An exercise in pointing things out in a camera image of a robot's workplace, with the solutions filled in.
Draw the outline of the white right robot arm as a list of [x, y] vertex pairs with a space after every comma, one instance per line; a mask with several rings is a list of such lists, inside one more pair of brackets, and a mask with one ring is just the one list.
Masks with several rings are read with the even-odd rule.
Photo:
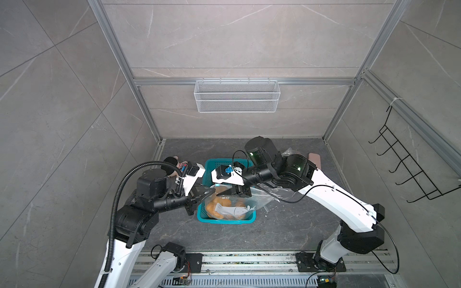
[[231, 188], [223, 194], [250, 196], [252, 187], [271, 197], [273, 192], [262, 188], [287, 188], [309, 197], [341, 219], [338, 228], [318, 244], [313, 266], [320, 271], [332, 271], [348, 253], [367, 254], [382, 246], [389, 231], [382, 225], [385, 208], [357, 199], [330, 180], [314, 162], [300, 154], [282, 154], [273, 141], [262, 136], [249, 140], [244, 153], [252, 166], [245, 168], [232, 162], [211, 173], [215, 184], [227, 183]]

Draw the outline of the clear zipper bag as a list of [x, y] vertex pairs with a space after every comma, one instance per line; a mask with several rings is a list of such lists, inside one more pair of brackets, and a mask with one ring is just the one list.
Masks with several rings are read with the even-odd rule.
[[261, 189], [250, 187], [252, 196], [240, 198], [235, 196], [217, 196], [231, 188], [229, 185], [215, 184], [216, 192], [204, 200], [205, 212], [208, 217], [215, 220], [247, 220], [253, 211], [260, 210], [275, 198]]

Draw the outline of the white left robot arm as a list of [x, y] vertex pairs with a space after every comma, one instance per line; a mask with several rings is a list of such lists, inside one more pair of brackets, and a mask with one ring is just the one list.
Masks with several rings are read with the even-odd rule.
[[[137, 188], [122, 208], [119, 202], [128, 180], [139, 170]], [[128, 171], [120, 182], [112, 204], [106, 257], [95, 286], [124, 288], [135, 261], [163, 212], [184, 208], [192, 216], [212, 188], [197, 185], [205, 168], [188, 162], [178, 168], [167, 162], [145, 162]]]

